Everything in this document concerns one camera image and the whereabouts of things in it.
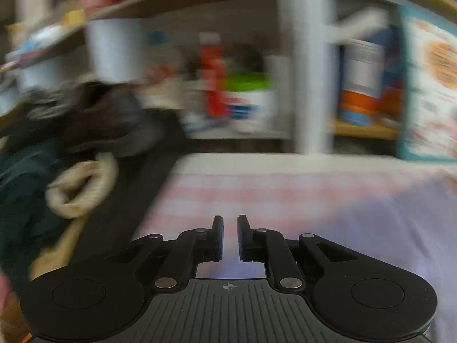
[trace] checkered tablecloth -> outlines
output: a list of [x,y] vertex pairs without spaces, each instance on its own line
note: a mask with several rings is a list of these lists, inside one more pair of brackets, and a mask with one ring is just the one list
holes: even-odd
[[188,229],[210,228],[214,215],[222,215],[223,260],[199,265],[197,276],[264,277],[261,264],[241,263],[238,259],[238,215],[246,214],[252,228],[275,229],[294,239],[316,221],[331,218],[345,205],[410,189],[431,174],[437,173],[422,170],[256,176],[176,174],[151,206],[136,237],[160,233],[165,240],[174,239]]

